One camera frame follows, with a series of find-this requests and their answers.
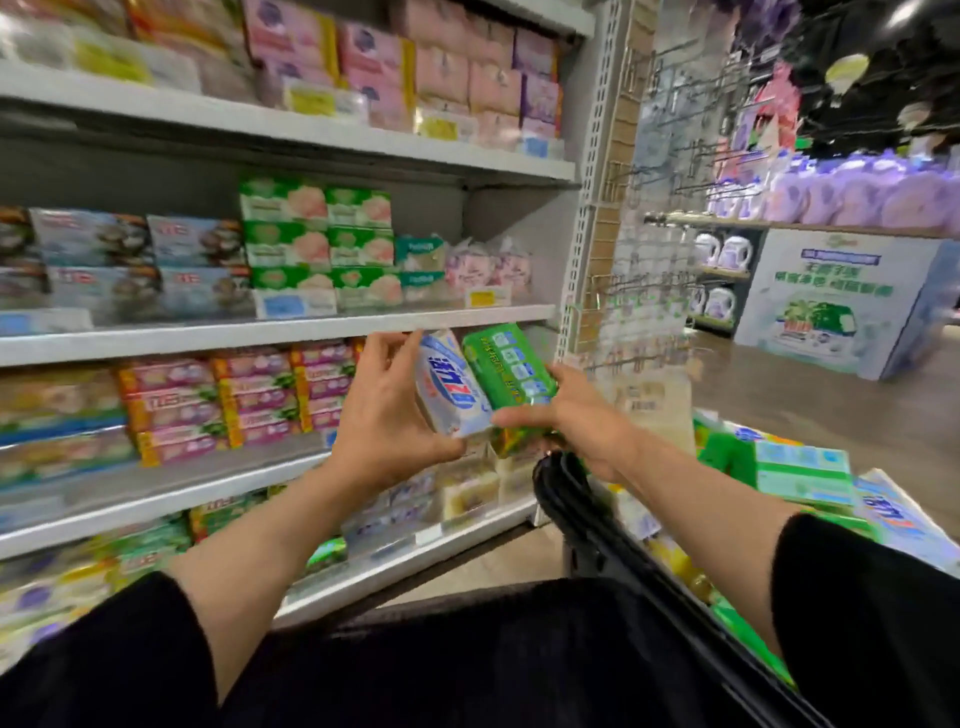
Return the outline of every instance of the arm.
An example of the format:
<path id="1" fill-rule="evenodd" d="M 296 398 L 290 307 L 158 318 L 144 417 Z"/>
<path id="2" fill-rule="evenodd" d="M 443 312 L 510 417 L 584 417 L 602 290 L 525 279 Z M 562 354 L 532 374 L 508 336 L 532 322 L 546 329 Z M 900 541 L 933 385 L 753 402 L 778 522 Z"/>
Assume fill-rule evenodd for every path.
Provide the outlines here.
<path id="1" fill-rule="evenodd" d="M 701 465 L 633 425 L 575 369 L 550 367 L 560 391 L 550 404 L 498 410 L 500 426 L 559 430 L 598 476 L 643 501 L 691 560 L 774 650 L 770 577 L 780 532 L 800 511 Z"/>
<path id="2" fill-rule="evenodd" d="M 220 702 L 317 546 L 380 491 L 463 454 L 463 442 L 430 430 L 417 407 L 420 336 L 368 337 L 326 462 L 167 570 L 206 635 Z"/>

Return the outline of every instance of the yellow price label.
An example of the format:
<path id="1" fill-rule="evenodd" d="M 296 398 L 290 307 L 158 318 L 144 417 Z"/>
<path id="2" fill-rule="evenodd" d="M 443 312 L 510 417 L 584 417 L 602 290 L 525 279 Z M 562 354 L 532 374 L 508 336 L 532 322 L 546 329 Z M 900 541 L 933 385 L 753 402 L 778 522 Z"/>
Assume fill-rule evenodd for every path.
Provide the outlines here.
<path id="1" fill-rule="evenodd" d="M 496 294 L 493 291 L 470 291 L 470 308 L 487 308 L 496 305 Z"/>
<path id="2" fill-rule="evenodd" d="M 94 43 L 77 43 L 77 65 L 87 73 L 111 76 L 121 81 L 136 81 L 148 84 L 150 71 L 143 61 L 133 53 L 125 53 L 119 48 L 107 48 Z"/>
<path id="3" fill-rule="evenodd" d="M 456 141 L 458 138 L 457 124 L 449 119 L 438 119 L 436 116 L 431 116 L 423 119 L 420 124 L 420 134 L 441 141 Z"/>
<path id="4" fill-rule="evenodd" d="M 290 89 L 290 109 L 311 116 L 336 116 L 337 101 L 332 92 L 309 88 Z"/>

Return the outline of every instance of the floor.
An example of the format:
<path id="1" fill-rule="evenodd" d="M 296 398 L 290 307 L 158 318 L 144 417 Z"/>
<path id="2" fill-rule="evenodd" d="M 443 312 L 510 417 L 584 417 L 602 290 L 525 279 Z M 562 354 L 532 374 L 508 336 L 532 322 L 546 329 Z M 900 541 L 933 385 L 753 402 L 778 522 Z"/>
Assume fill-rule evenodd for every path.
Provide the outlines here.
<path id="1" fill-rule="evenodd" d="M 854 469 L 881 468 L 960 541 L 960 327 L 913 372 L 871 382 L 775 356 L 708 333 L 695 406 L 810 445 L 845 449 Z M 563 536 L 534 530 L 391 603 L 559 578 Z"/>

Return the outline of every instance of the white shelf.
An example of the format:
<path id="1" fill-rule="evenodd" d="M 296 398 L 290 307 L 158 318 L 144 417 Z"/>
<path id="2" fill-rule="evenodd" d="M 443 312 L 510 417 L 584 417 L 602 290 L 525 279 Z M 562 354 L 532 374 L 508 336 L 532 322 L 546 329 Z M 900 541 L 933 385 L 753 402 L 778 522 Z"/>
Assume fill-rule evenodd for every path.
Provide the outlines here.
<path id="1" fill-rule="evenodd" d="M 0 560 L 286 482 L 321 463 L 329 455 L 323 448 L 319 434 L 306 434 L 261 448 L 214 452 L 181 465 L 144 468 L 131 463 L 9 489 L 0 493 L 0 524 L 37 508 L 43 520 L 0 533 Z"/>
<path id="2" fill-rule="evenodd" d="M 401 309 L 323 319 L 104 328 L 78 333 L 9 336 L 0 339 L 0 367 L 285 344 L 364 336 L 375 331 L 542 321 L 551 318 L 555 308 L 552 303 L 528 303 L 491 308 Z"/>
<path id="3" fill-rule="evenodd" d="M 516 17 L 522 17 L 562 36 L 593 37 L 596 17 L 583 8 L 563 0 L 486 0 L 490 5 Z"/>
<path id="4" fill-rule="evenodd" d="M 374 594 L 401 579 L 456 556 L 469 548 L 533 518 L 537 500 L 528 496 L 515 503 L 462 521 L 433 526 L 389 546 L 382 557 L 347 561 L 335 571 L 308 577 L 291 589 L 274 617 L 274 629 L 318 619 Z"/>
<path id="5" fill-rule="evenodd" d="M 166 130 L 166 135 L 176 141 L 182 139 L 184 127 L 193 127 L 258 137 L 254 142 L 258 146 L 263 146 L 264 140 L 295 142 L 376 158 L 426 162 L 427 168 L 432 166 L 441 171 L 450 171 L 452 167 L 473 173 L 509 173 L 519 175 L 529 183 L 570 183 L 576 180 L 573 162 L 532 158 L 475 144 L 358 127 L 325 117 L 264 109 L 252 104 L 14 61 L 0 61 L 0 98 L 177 125 L 181 129 Z M 116 131 L 136 133 L 129 128 L 129 122 L 120 125 Z"/>

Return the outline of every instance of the display poster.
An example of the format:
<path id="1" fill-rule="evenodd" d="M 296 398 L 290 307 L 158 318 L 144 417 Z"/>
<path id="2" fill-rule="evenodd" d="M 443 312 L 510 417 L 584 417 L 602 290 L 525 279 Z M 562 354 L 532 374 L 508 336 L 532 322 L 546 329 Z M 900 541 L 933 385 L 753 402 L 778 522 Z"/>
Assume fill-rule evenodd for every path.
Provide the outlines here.
<path id="1" fill-rule="evenodd" d="M 770 230 L 734 341 L 879 379 L 941 243 Z"/>

